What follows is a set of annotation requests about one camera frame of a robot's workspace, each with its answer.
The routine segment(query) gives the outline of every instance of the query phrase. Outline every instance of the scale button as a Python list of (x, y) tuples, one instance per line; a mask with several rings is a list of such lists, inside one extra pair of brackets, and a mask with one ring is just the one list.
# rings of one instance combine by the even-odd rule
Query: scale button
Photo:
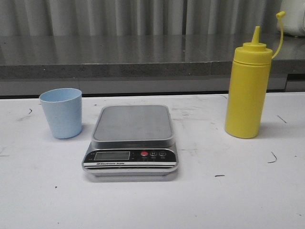
[(160, 156), (165, 156), (165, 155), (166, 155), (166, 152), (161, 151), (161, 152), (159, 152), (159, 155), (160, 155)]
[(157, 156), (157, 152), (156, 151), (151, 151), (150, 156)]
[(141, 156), (147, 156), (148, 155), (148, 152), (147, 151), (142, 151), (141, 152)]

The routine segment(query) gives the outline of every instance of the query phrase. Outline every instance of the bottle cap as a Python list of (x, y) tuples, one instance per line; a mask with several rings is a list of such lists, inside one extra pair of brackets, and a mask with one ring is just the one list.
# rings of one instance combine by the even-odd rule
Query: bottle cap
[(234, 61), (245, 64), (263, 65), (270, 64), (272, 50), (266, 44), (259, 42), (260, 27), (256, 26), (251, 42), (246, 42), (242, 47), (235, 49)]

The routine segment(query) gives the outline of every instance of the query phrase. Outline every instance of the yellow squeeze bottle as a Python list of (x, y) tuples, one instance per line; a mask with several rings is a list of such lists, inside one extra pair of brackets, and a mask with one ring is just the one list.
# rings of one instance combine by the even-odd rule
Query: yellow squeeze bottle
[(258, 134), (271, 60), (283, 43), (283, 16), (284, 11), (276, 14), (281, 27), (281, 40), (274, 55), (266, 44), (259, 42), (259, 26), (256, 26), (251, 42), (235, 49), (225, 121), (225, 130), (230, 135), (252, 138)]

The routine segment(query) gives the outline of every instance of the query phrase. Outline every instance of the black mark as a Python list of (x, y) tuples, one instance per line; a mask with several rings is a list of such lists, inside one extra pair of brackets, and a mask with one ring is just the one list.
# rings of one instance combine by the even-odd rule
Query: black mark
[(277, 115), (284, 123), (287, 123), (284, 119), (282, 119), (279, 115)]
[(275, 160), (274, 160), (274, 161), (270, 161), (270, 162), (268, 162), (268, 163), (273, 163), (273, 162), (276, 162), (276, 161), (277, 161), (276, 155), (275, 155), (273, 152), (271, 152), (271, 153), (272, 153), (272, 155), (275, 157)]

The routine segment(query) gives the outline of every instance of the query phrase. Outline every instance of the red button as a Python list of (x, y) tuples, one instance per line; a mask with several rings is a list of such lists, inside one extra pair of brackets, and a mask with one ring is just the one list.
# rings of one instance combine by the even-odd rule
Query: red button
[(141, 156), (147, 156), (147, 155), (148, 155), (148, 152), (146, 152), (146, 151), (141, 152)]

